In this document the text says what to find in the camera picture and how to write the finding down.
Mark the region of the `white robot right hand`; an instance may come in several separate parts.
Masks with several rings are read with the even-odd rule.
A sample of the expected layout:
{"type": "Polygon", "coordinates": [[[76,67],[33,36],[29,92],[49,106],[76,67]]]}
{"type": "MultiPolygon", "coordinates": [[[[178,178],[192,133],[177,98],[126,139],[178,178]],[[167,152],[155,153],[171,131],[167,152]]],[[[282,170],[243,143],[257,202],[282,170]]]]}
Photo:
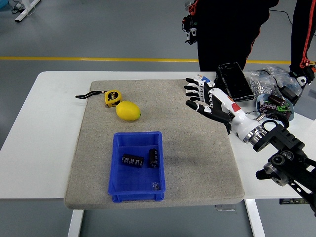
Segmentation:
{"type": "Polygon", "coordinates": [[[228,133],[235,132],[238,138],[248,143],[251,133],[257,131],[259,122],[250,119],[241,107],[215,83],[205,79],[186,78],[186,105],[208,119],[225,125],[228,133]]]}

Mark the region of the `person's left hand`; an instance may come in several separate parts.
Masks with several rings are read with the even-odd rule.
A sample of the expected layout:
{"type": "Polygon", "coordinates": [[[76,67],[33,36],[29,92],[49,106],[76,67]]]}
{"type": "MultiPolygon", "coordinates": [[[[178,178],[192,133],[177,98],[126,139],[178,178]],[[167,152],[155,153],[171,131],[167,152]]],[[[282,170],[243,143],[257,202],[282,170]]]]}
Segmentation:
{"type": "Polygon", "coordinates": [[[316,68],[314,65],[304,66],[303,68],[290,65],[290,76],[295,78],[303,88],[306,84],[311,84],[315,79],[316,68]]]}

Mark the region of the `person's right hand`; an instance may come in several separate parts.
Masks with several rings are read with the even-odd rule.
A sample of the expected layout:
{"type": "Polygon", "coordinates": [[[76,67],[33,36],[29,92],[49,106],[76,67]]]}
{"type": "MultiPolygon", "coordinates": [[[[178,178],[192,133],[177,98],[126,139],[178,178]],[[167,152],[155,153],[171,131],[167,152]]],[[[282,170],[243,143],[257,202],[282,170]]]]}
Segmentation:
{"type": "Polygon", "coordinates": [[[192,15],[187,15],[182,20],[182,30],[186,33],[186,41],[189,45],[197,42],[197,26],[196,18],[192,15]]]}

